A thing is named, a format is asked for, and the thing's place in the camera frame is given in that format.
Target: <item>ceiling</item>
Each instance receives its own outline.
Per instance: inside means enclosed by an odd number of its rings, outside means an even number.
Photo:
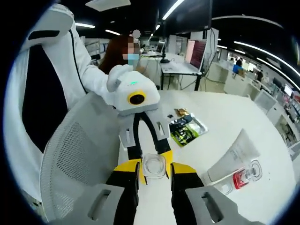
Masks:
[[[130,0],[130,6],[98,12],[85,6],[88,1],[61,1],[74,13],[76,22],[96,26],[94,29],[78,28],[79,34],[87,38],[114,37],[114,34],[105,32],[106,29],[121,34],[139,30],[142,36],[149,36],[155,31],[157,23],[161,22],[162,16],[176,2],[176,0]],[[300,39],[300,28],[296,24],[299,18],[297,7],[293,3],[292,0],[285,0],[284,4],[275,4],[273,0],[213,0],[212,18],[230,15],[256,16],[282,26],[253,19],[213,19],[212,27],[219,30],[219,38],[221,38],[218,44],[227,46],[229,50],[244,51],[249,58],[256,59],[259,57],[267,61],[266,54],[237,45],[234,41],[254,45],[273,53],[296,68],[297,60],[292,45],[292,37]],[[162,29],[158,29],[154,35],[161,36]],[[285,65],[280,65],[283,72],[291,74],[292,77],[295,75]]]

